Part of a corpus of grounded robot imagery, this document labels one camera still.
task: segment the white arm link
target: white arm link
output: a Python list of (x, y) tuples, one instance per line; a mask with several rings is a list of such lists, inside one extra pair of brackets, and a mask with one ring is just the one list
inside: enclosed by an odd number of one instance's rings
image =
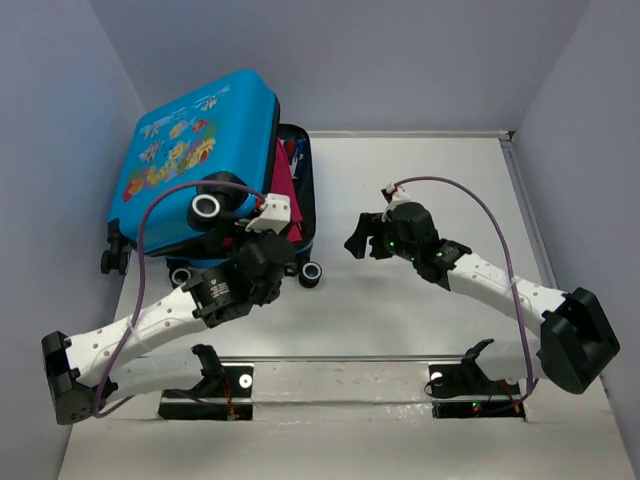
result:
[[(143, 309), (113, 371), (165, 343), (206, 330), (202, 319), (194, 318), (192, 314), (195, 307), (191, 294), (176, 288), (162, 300)], [(130, 322), (131, 316), (92, 332), (70, 337), (71, 346), (66, 354), (69, 367), (77, 368), (80, 372), (78, 383), (88, 387), (98, 384), (109, 357)]]
[[(456, 261), (455, 268), (447, 272), (447, 276), (452, 292), (475, 298), (508, 317), (516, 318), (511, 279), (504, 270), (472, 253)], [(540, 324), (544, 321), (542, 313), (556, 310), (565, 300), (562, 296), (564, 292), (520, 278), (516, 281), (524, 323), (529, 331), (540, 337)]]
[(391, 195), (391, 201), (387, 205), (387, 208), (384, 209), (382, 214), (382, 221), (386, 222), (389, 219), (389, 213), (391, 213), (398, 205), (402, 205), (403, 203), (407, 203), (411, 201), (411, 197), (404, 189), (404, 187), (396, 187), (393, 183), (387, 185), (386, 189), (387, 193), (393, 192)]
[(260, 210), (260, 215), (246, 226), (247, 232), (280, 233), (291, 222), (291, 199), (286, 195), (269, 193)]
[(110, 375), (118, 389), (108, 403), (162, 390), (191, 390), (202, 380), (202, 363), (192, 352), (137, 358)]

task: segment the suitcase lid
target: suitcase lid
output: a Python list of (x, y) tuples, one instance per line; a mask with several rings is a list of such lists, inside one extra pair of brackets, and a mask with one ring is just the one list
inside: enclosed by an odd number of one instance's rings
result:
[[(270, 184), (277, 109), (275, 94), (262, 79), (242, 70), (146, 114), (136, 126), (109, 221), (117, 220), (122, 235), (135, 241), (140, 219), (159, 194), (221, 171), (264, 191)], [(158, 204), (145, 230), (146, 252), (202, 234), (186, 223), (195, 194), (195, 188), (187, 188)], [(255, 200), (250, 195), (236, 215), (250, 213)]]

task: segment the white table surface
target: white table surface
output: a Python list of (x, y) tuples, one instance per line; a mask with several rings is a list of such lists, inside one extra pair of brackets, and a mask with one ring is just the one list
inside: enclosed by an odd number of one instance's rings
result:
[[(518, 338), (511, 320), (426, 284), (405, 262), (356, 261), (342, 246), (360, 212), (384, 208), (379, 191), (389, 181), (445, 176), (489, 204), (517, 274), (540, 281), (498, 140), (313, 138), (312, 146), (312, 258), (324, 268), (321, 284), (305, 290), (287, 279), (274, 304), (158, 352), (209, 343), (225, 357), (437, 356), (463, 353), (482, 338)], [(504, 264), (495, 232), (471, 199), (440, 184), (408, 190), (431, 211), (441, 236)], [(164, 262), (151, 260), (147, 273), (145, 304), (171, 288)], [(132, 259), (116, 318), (133, 309), (138, 278)], [(420, 394), (424, 364), (336, 365), (257, 363), (254, 401), (264, 405), (252, 422), (160, 421), (159, 394), (136, 398), (110, 419), (73, 428), (60, 479), (634, 478), (600, 382), (582, 396), (541, 382), (526, 423), (433, 420)]]

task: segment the white cable clip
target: white cable clip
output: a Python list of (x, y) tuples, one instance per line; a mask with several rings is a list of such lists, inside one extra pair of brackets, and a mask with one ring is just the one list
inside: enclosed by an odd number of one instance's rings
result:
[(395, 186), (393, 183), (390, 183), (385, 188), (385, 191), (391, 195), (391, 200), (389, 201), (387, 208), (384, 209), (384, 213), (382, 214), (383, 222), (386, 222), (389, 219), (389, 213), (392, 212), (398, 205), (411, 201), (411, 197), (409, 196), (407, 191), (400, 185)]
[(515, 275), (514, 275), (513, 277), (511, 277), (511, 278), (509, 279), (509, 286), (507, 287), (507, 292), (510, 292), (510, 291), (511, 291), (511, 288), (512, 288), (514, 285), (516, 285), (516, 286), (517, 286), (517, 285), (518, 285), (518, 282), (519, 282), (520, 280), (522, 280), (522, 279), (521, 279), (520, 277), (515, 276)]
[[(138, 321), (140, 321), (141, 316), (142, 316), (142, 313), (138, 316)], [(136, 344), (140, 345), (142, 349), (145, 351), (145, 353), (151, 352), (151, 350), (149, 350), (147, 346), (144, 344), (144, 342), (142, 341), (142, 338), (138, 335), (138, 330), (136, 329), (135, 325), (131, 322), (131, 320), (133, 320), (133, 315), (129, 315), (126, 321), (127, 329), (131, 332), (131, 337), (135, 339)]]
[(260, 214), (246, 226), (247, 232), (280, 233), (291, 222), (291, 200), (286, 195), (267, 194), (260, 206)]

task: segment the cable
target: cable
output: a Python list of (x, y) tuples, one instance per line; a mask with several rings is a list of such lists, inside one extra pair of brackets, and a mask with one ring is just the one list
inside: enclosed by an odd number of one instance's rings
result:
[(439, 383), (439, 382), (441, 382), (441, 381), (442, 381), (442, 379), (438, 379), (438, 380), (430, 380), (430, 381), (428, 381), (428, 382), (426, 383), (426, 385), (424, 386), (424, 388), (423, 388), (422, 390), (424, 391), (424, 393), (425, 393), (426, 395), (428, 395), (428, 396), (429, 396), (429, 397), (431, 397), (431, 398), (435, 398), (436, 400), (450, 400), (450, 399), (452, 399), (452, 398), (456, 398), (457, 396), (459, 396), (459, 395), (458, 395), (458, 393), (453, 392), (453, 393), (451, 393), (451, 394), (449, 394), (449, 395), (446, 395), (446, 396), (445, 396), (445, 395), (441, 395), (441, 394), (440, 394), (440, 395), (438, 395), (437, 397), (434, 397), (434, 396), (433, 396), (433, 390), (432, 390), (432, 392), (431, 392), (431, 393), (427, 392), (427, 388), (431, 388), (431, 389), (433, 389), (433, 387), (434, 387), (434, 386), (437, 386), (436, 384), (437, 384), (437, 383)]
[[(535, 389), (537, 385), (538, 385), (538, 379), (536, 378), (533, 382), (533, 388)], [(515, 408), (516, 405), (522, 405), (524, 401), (530, 396), (531, 395), (529, 394), (525, 394), (520, 398), (514, 399), (514, 403), (512, 403), (511, 405), (499, 407), (499, 408), (496, 408), (495, 410), (485, 410), (485, 413), (494, 414), (494, 413), (506, 412), (508, 410), (511, 410), (512, 408)]]
[[(233, 408), (231, 381), (229, 380), (228, 377), (225, 377), (224, 380), (221, 382), (221, 384), (222, 384), (222, 390), (224, 392), (225, 399), (227, 400), (227, 417), (229, 418), (232, 417), (235, 420), (241, 419), (242, 415), (236, 414)], [(200, 400), (198, 397), (191, 396), (182, 390), (171, 390), (171, 391), (174, 393), (177, 393), (181, 397), (191, 400), (192, 402), (198, 405), (202, 405), (203, 407), (209, 407), (209, 408), (219, 407), (217, 403), (205, 402), (204, 400)]]
[(265, 200), (265, 196), (258, 192), (257, 190), (254, 190), (252, 188), (249, 188), (245, 185), (240, 185), (237, 183), (232, 183), (232, 182), (224, 182), (224, 181), (220, 181), (220, 180), (199, 180), (196, 182), (187, 182), (187, 183), (183, 183), (181, 185), (176, 185), (175, 187), (172, 187), (166, 191), (164, 191), (163, 193), (161, 193), (158, 197), (156, 197), (156, 199), (151, 202), (151, 204), (147, 207), (147, 209), (144, 212), (144, 215), (142, 215), (142, 219), (140, 220), (140, 224), (138, 225), (138, 235), (137, 235), (137, 239), (136, 239), (136, 244), (138, 247), (138, 265), (139, 265), (139, 269), (140, 269), (140, 284), (138, 287), (138, 298), (136, 300), (136, 306), (133, 309), (133, 315), (131, 316), (131, 322), (129, 324), (129, 328), (127, 328), (124, 332), (124, 334), (122, 335), (122, 338), (120, 339), (120, 341), (118, 342), (118, 344), (116, 345), (116, 348), (113, 350), (113, 354), (111, 355), (111, 357), (109, 358), (104, 371), (102, 372), (102, 376), (100, 377), (100, 382), (98, 383), (98, 387), (96, 388), (96, 392), (95, 392), (95, 396), (93, 399), (93, 415), (96, 418), (104, 418), (107, 415), (113, 413), (115, 410), (117, 410), (118, 408), (120, 408), (122, 405), (124, 405), (125, 403), (127, 403), (129, 400), (131, 400), (133, 398), (133, 396), (131, 397), (126, 397), (122, 400), (120, 400), (118, 403), (116, 403), (113, 407), (109, 408), (108, 410), (101, 412), (100, 411), (100, 401), (102, 399), (102, 394), (104, 393), (104, 388), (107, 384), (107, 381), (109, 379), (109, 374), (111, 373), (111, 370), (113, 368), (113, 366), (116, 363), (116, 360), (118, 359), (118, 355), (120, 355), (120, 352), (122, 352), (122, 349), (124, 348), (125, 344), (127, 343), (127, 341), (129, 340), (129, 337), (131, 337), (131, 334), (133, 333), (133, 329), (136, 326), (136, 323), (138, 323), (138, 319), (140, 317), (140, 311), (142, 310), (142, 300), (144, 298), (144, 290), (145, 290), (145, 266), (144, 266), (144, 229), (147, 225), (147, 221), (149, 220), (149, 216), (151, 215), (151, 212), (153, 212), (153, 209), (156, 208), (156, 206), (165, 198), (167, 198), (169, 195), (172, 195), (173, 193), (176, 193), (180, 190), (184, 190), (186, 188), (192, 188), (192, 187), (225, 187), (225, 188), (233, 188), (236, 190), (240, 190), (241, 192), (245, 192), (248, 193), (250, 195), (255, 196), (258, 200), (261, 200), (264, 202)]
[(518, 322), (518, 331), (520, 332), (520, 340), (522, 341), (522, 350), (524, 352), (524, 362), (527, 369), (527, 391), (526, 391), (526, 394), (520, 399), (520, 401), (522, 402), (524, 401), (525, 398), (528, 398), (529, 396), (531, 396), (534, 389), (536, 388), (537, 380), (533, 378), (533, 365), (531, 363), (531, 352), (529, 351), (529, 344), (527, 342), (527, 331), (524, 324), (524, 313), (522, 312), (522, 305), (520, 305), (520, 301), (519, 301), (520, 296), (518, 295), (517, 282), (514, 281), (515, 273), (513, 271), (513, 262), (511, 261), (511, 253), (509, 253), (509, 247), (507, 246), (507, 241), (504, 238), (502, 229), (500, 228), (500, 225), (498, 225), (498, 221), (496, 220), (496, 217), (493, 215), (493, 213), (491, 212), (487, 204), (484, 203), (482, 199), (480, 199), (480, 197), (478, 197), (475, 193), (473, 193), (467, 187), (465, 187), (461, 183), (458, 183), (454, 180), (450, 180), (444, 177), (433, 177), (433, 176), (410, 177), (410, 178), (405, 178), (404, 180), (400, 180), (399, 182), (395, 182), (394, 187), (397, 188), (407, 183), (421, 182), (421, 181), (446, 183), (465, 192), (467, 195), (473, 198), (476, 201), (476, 203), (480, 205), (480, 207), (484, 210), (484, 212), (489, 217), (489, 220), (491, 220), (493, 228), (498, 234), (498, 238), (500, 239), (500, 244), (502, 245), (502, 250), (504, 251), (504, 258), (507, 263), (507, 275), (509, 276), (509, 281), (511, 282), (511, 293), (513, 294), (513, 302), (515, 304), (515, 309), (516, 309), (516, 321)]
[(498, 385), (500, 386), (500, 388), (502, 388), (504, 390), (504, 392), (509, 397), (509, 401), (513, 405), (513, 409), (516, 411), (516, 413), (520, 413), (520, 406), (513, 399), (513, 395), (511, 394), (511, 389), (509, 388), (509, 385), (507, 385), (507, 382), (505, 382), (504, 380), (500, 380), (498, 382)]
[(489, 387), (489, 397), (487, 398), (487, 403), (491, 403), (491, 399), (493, 398), (493, 391), (495, 390), (496, 384), (495, 383), (491, 383), (491, 386)]

